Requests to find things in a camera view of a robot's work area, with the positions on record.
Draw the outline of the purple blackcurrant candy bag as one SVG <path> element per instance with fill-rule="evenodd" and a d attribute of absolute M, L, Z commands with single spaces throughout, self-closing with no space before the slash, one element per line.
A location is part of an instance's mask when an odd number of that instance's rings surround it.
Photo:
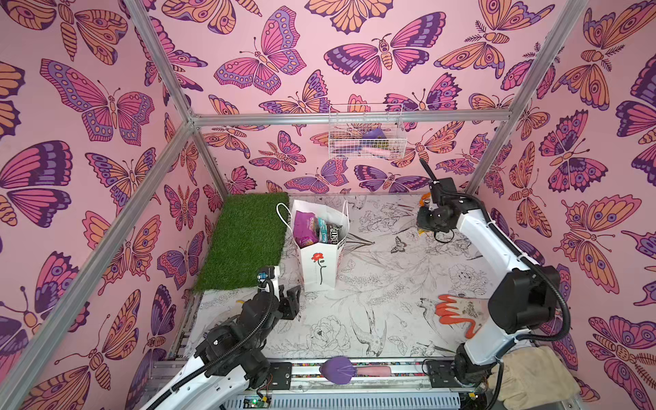
<path fill-rule="evenodd" d="M 296 212 L 293 237 L 301 249 L 319 242 L 319 220 L 314 213 Z"/>

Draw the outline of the teal mint candy bag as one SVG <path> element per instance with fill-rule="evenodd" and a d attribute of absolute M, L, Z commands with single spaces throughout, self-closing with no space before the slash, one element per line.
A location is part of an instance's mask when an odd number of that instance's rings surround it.
<path fill-rule="evenodd" d="M 321 244 L 329 244 L 331 242 L 329 225 L 321 218 L 318 219 L 318 236 Z"/>

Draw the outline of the brown chocolate candy packet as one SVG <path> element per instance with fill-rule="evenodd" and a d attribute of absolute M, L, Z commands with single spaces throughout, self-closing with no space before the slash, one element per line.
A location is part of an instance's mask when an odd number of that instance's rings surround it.
<path fill-rule="evenodd" d="M 340 242 L 340 231 L 342 227 L 335 224 L 327 225 L 328 239 L 330 244 L 338 244 Z"/>

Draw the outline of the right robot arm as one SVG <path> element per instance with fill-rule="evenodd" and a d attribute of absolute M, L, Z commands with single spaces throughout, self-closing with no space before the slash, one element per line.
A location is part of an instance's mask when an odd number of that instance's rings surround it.
<path fill-rule="evenodd" d="M 482 382 L 515 345 L 523 341 L 560 341 L 571 316 L 560 292 L 556 268 L 541 266 L 495 223 L 483 202 L 458 191 L 451 178 L 432 179 L 430 202 L 420 206 L 419 228 L 437 234 L 457 231 L 467 237 L 500 282 L 487 302 L 488 319 L 457 348 L 453 368 L 462 385 Z"/>

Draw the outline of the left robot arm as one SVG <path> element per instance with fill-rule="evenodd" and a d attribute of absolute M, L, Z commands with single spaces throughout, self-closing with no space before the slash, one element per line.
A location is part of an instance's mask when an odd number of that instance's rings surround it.
<path fill-rule="evenodd" d="M 271 363 L 263 354 L 268 335 L 300 310 L 302 287 L 285 290 L 267 279 L 241 312 L 215 326 L 183 369 L 144 409 L 218 409 L 234 396 L 266 384 Z"/>

